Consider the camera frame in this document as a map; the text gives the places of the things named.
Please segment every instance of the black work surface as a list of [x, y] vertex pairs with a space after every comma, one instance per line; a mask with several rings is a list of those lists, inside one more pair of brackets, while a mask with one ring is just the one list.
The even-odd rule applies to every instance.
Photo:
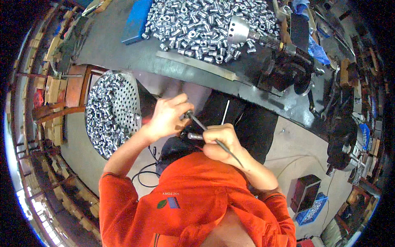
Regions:
[[[86, 27], [89, 34], [81, 51], [77, 54], [76, 63], [95, 64], [112, 70], [142, 70], [192, 82], [256, 103], [322, 136], [321, 121], [314, 119], [309, 112], [307, 96], [300, 97], [295, 94], [293, 86], [286, 90], [283, 97], [279, 98], [256, 87], [229, 81], [198, 68], [156, 57], [156, 52], [160, 50], [160, 42], [154, 37], [131, 45], [122, 44], [120, 39], [133, 3], [134, 1], [113, 1], [106, 11], [91, 18], [92, 21], [88, 22]], [[337, 49], [336, 53], [340, 53], [338, 46], [332, 49]], [[221, 66], [239, 76], [247, 76], [254, 80], [260, 73], [261, 62], [268, 55], [267, 50], [260, 55], [247, 55], [244, 52], [239, 61], [221, 64]], [[329, 82], [332, 77], [331, 70], [327, 68], [324, 70], [325, 75], [314, 78], [315, 87], [312, 90], [318, 112], [324, 108], [324, 92], [330, 87]]]

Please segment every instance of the shirt logo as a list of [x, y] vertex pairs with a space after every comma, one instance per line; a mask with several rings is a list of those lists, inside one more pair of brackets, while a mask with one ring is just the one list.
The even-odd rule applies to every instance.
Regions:
[[178, 192], [163, 192], [162, 195], [175, 195], [175, 196], [178, 195], [179, 196], [180, 193], [178, 193]]
[[156, 208], [158, 208], [158, 209], [164, 208], [167, 205], [167, 202], [169, 202], [169, 207], [171, 209], [180, 208], [180, 205], [179, 205], [176, 197], [168, 197], [166, 200], [162, 200], [162, 201], [158, 202], [158, 205]]

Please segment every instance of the blue box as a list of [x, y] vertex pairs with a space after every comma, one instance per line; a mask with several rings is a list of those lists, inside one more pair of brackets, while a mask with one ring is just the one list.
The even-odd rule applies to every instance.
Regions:
[[296, 221], [298, 222], [299, 226], [303, 226], [306, 224], [309, 224], [311, 222], [314, 222], [314, 220], [317, 218], [317, 216], [320, 214], [321, 210], [325, 206], [326, 201], [328, 200], [328, 197], [324, 195], [322, 192], [318, 193], [316, 200], [314, 201], [314, 204], [320, 204], [318, 210], [314, 213], [314, 215], [308, 219], [307, 215], [312, 209], [305, 210], [303, 212], [300, 212], [296, 216]]
[[153, 0], [137, 0], [130, 11], [126, 21], [121, 43], [130, 45], [132, 43], [143, 40], [141, 35], [145, 31], [148, 12], [151, 8]]

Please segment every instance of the screwdriver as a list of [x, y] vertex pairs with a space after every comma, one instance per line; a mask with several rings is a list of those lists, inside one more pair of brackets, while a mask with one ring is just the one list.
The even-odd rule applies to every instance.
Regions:
[[[195, 121], [203, 130], [207, 130], [206, 126], [204, 126], [195, 116], [192, 110], [188, 110], [185, 113], [186, 116], [188, 116], [190, 119], [192, 119], [193, 121]], [[215, 142], [223, 149], [225, 150], [225, 152], [227, 152], [228, 154], [230, 154], [233, 158], [235, 158], [235, 160], [237, 160], [237, 162], [240, 164], [240, 166], [242, 168], [244, 168], [244, 166], [241, 164], [241, 162], [239, 161], [239, 159], [229, 150], [229, 148], [227, 148], [225, 146], [225, 144], [223, 144], [221, 141], [215, 139]]]

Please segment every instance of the orange shirt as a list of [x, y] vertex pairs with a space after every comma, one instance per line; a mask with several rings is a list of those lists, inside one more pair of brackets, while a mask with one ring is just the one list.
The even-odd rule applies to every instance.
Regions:
[[256, 199], [234, 167], [203, 153], [169, 165], [159, 185], [139, 202], [128, 177], [103, 174], [99, 192], [100, 231], [107, 247], [200, 246], [228, 207], [256, 246], [296, 246], [285, 196]]

